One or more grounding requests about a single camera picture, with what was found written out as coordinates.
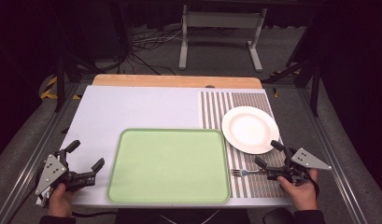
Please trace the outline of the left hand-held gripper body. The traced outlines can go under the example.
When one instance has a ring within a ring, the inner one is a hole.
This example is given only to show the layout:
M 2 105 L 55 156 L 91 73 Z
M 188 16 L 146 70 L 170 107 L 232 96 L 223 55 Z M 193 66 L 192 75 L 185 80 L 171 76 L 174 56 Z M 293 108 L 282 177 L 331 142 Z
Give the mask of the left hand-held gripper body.
M 66 155 L 71 152 L 72 149 L 61 149 L 48 155 L 35 188 L 35 195 L 40 200 L 47 200 L 49 190 L 55 189 L 61 183 L 70 192 L 76 192 L 85 187 L 95 185 L 96 165 L 86 173 L 79 174 L 71 171 L 66 161 Z

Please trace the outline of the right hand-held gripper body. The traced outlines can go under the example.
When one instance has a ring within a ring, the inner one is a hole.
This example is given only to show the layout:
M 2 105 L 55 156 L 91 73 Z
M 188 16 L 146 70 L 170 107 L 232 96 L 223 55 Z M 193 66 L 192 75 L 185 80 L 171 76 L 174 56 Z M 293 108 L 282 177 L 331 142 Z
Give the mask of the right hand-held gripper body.
M 284 149 L 285 160 L 281 167 L 265 168 L 268 180 L 276 180 L 279 176 L 284 177 L 290 183 L 303 183 L 310 180 L 309 169 L 331 170 L 331 165 L 317 158 L 303 148 Z

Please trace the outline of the silver fork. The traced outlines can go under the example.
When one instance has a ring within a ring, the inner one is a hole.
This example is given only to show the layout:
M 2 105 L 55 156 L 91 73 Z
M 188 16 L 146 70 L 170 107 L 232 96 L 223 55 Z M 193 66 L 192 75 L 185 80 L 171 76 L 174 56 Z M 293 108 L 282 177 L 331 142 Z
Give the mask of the silver fork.
M 258 169 L 258 170 L 232 169 L 230 171 L 230 173 L 233 176 L 243 177 L 243 176 L 247 176 L 247 175 L 263 174 L 264 170 L 263 169 Z

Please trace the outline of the person's left hand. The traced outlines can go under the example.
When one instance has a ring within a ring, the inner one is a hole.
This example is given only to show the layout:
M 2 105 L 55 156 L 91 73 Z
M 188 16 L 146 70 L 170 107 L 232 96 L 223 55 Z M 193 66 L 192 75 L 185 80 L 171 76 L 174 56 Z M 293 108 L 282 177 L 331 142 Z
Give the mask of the person's left hand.
M 52 217 L 71 217 L 74 192 L 67 191 L 65 184 L 59 184 L 50 196 L 48 215 Z

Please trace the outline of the person's right hand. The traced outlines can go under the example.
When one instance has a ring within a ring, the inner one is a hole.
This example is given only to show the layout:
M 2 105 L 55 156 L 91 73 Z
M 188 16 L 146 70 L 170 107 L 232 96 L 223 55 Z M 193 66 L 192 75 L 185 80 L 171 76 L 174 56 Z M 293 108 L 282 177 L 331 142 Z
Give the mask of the person's right hand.
M 294 186 L 283 176 L 279 176 L 276 180 L 289 194 L 292 204 L 297 211 L 318 209 L 317 194 L 311 181 L 307 181 L 301 186 Z

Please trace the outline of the white round plate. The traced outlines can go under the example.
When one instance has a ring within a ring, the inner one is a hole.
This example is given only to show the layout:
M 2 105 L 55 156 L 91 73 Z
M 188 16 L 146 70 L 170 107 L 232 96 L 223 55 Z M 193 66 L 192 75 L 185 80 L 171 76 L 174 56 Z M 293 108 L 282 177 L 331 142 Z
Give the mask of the white round plate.
M 222 118 L 225 139 L 238 150 L 248 154 L 263 154 L 273 149 L 271 141 L 279 140 L 275 120 L 266 112 L 251 106 L 238 106 Z

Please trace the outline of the yellow black floor tape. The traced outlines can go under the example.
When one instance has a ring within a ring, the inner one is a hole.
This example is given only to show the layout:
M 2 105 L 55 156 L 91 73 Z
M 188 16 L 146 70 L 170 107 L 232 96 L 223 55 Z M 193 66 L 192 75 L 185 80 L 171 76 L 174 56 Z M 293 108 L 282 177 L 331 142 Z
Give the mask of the yellow black floor tape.
M 42 91 L 42 93 L 40 95 L 40 98 L 41 99 L 53 99 L 53 100 L 57 100 L 58 99 L 58 95 L 56 93 L 52 93 L 51 92 L 53 86 L 56 83 L 57 83 L 57 77 L 53 76 L 50 79 L 50 81 L 48 82 L 48 85 L 46 86 L 46 88 Z

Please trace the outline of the black tripod stand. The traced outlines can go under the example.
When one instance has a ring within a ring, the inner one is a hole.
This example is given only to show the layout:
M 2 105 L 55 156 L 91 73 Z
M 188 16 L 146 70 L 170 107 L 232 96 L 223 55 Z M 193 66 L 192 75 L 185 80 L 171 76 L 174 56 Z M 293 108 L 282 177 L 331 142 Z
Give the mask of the black tripod stand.
M 312 81 L 310 94 L 310 109 L 315 117 L 318 116 L 318 89 L 319 89 L 319 68 L 318 53 L 313 49 L 313 38 L 316 34 L 316 18 L 313 18 L 306 26 L 303 35 L 298 41 L 290 58 L 286 63 L 286 69 L 275 71 L 267 79 L 263 79 L 264 84 L 273 84 L 283 77 L 299 71 L 297 78 L 293 80 L 296 88 L 305 88 L 309 81 Z
M 100 70 L 93 64 L 81 59 L 73 53 L 63 53 L 56 61 L 55 76 L 57 77 L 57 103 L 55 111 L 59 112 L 65 103 L 65 84 L 64 80 L 69 79 L 70 82 L 78 83 L 82 79 L 82 75 L 78 66 L 81 65 L 85 69 L 97 73 Z

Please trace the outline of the white table cover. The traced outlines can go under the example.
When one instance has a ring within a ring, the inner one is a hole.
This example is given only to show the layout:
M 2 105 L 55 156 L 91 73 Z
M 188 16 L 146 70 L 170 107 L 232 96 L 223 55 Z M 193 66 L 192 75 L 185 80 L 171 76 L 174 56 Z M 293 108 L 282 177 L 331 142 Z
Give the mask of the white table cover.
M 63 144 L 75 140 L 80 145 L 66 157 L 70 170 L 83 173 L 101 158 L 105 165 L 95 185 L 81 189 L 73 203 L 102 208 L 240 208 L 287 206 L 288 194 L 264 174 L 245 177 L 231 175 L 231 197 L 221 204 L 116 204 L 106 196 L 120 136 L 127 129 L 204 129 L 199 93 L 265 92 L 263 89 L 209 89 L 159 87 L 88 87 L 78 106 Z

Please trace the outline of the grey striped placemat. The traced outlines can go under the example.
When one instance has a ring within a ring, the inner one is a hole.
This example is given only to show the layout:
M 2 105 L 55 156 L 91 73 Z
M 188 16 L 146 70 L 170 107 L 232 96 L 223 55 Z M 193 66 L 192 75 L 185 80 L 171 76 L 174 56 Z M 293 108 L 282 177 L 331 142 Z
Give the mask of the grey striped placemat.
M 264 92 L 209 92 L 199 93 L 202 113 L 202 126 L 205 129 L 221 131 L 223 116 L 238 106 L 251 106 L 266 112 L 273 119 L 274 115 Z M 228 166 L 231 169 L 255 170 L 258 165 L 254 162 L 256 156 L 263 159 L 270 166 L 280 166 L 285 160 L 282 152 L 272 149 L 263 154 L 248 154 L 233 147 L 226 139 Z

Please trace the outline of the light green tray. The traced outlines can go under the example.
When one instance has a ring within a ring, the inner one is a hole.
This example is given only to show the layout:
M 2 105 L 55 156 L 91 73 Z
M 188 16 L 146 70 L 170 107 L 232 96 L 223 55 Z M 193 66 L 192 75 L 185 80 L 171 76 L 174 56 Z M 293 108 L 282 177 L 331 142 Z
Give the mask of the light green tray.
M 210 129 L 122 132 L 106 196 L 116 204 L 221 204 L 231 197 L 222 134 Z

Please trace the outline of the grey metal stand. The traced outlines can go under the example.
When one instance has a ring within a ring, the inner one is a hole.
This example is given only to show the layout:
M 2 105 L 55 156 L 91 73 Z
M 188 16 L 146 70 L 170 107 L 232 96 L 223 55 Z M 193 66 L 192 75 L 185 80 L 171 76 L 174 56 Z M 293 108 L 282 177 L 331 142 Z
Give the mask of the grey metal stand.
M 189 11 L 187 5 L 182 10 L 182 39 L 179 54 L 178 68 L 187 68 L 188 57 L 188 28 L 236 28 L 253 29 L 253 39 L 247 42 L 248 51 L 257 72 L 262 71 L 262 63 L 257 52 L 257 44 L 266 17 L 267 9 L 262 8 L 257 13 L 232 13 L 232 12 L 196 12 Z

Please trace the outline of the aluminium frame rail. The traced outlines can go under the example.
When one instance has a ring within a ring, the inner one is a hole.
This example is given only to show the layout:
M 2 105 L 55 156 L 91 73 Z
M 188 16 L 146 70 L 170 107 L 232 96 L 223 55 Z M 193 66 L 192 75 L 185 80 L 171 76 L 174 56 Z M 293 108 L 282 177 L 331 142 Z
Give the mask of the aluminium frame rail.
M 60 109 L 54 100 L 44 99 L 0 156 L 0 224 L 37 223 L 44 214 L 32 192 L 36 172 L 60 148 L 79 104 L 74 96 L 84 90 L 83 84 L 68 84 Z
M 354 224 L 369 224 L 360 204 L 354 194 L 352 187 L 350 187 L 347 177 L 342 169 L 339 160 L 336 158 L 332 144 L 329 141 L 328 135 L 325 133 L 325 130 L 318 117 L 315 116 L 314 112 L 310 107 L 310 98 L 305 89 L 297 90 L 300 100 L 306 105 L 306 114 L 309 117 L 314 130 L 317 132 L 318 140 L 322 145 L 322 151 L 332 166 L 332 176 L 335 180 L 335 183 L 344 199 L 344 202 L 347 206 L 347 210 L 353 220 Z

